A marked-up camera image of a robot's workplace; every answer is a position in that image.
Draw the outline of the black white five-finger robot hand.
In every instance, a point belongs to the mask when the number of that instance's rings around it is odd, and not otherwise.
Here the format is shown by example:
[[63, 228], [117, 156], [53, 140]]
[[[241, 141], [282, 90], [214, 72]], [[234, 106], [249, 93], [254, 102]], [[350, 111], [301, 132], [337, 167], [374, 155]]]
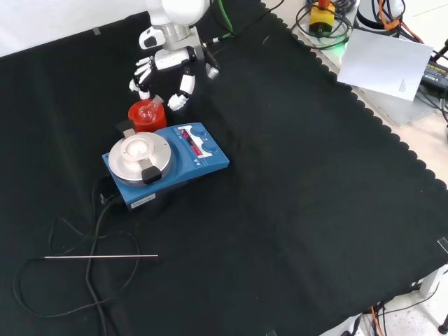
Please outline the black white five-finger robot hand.
[[178, 92], [173, 94], [167, 103], [172, 111], [177, 111], [186, 105], [194, 91], [195, 75], [191, 64], [204, 56], [204, 49], [196, 30], [186, 39], [169, 45], [169, 47], [172, 46], [174, 46], [172, 50], [163, 47], [154, 56], [140, 59], [136, 63], [137, 69], [129, 82], [129, 89], [137, 92], [141, 100], [149, 99], [150, 77], [155, 73], [180, 68], [182, 77]]

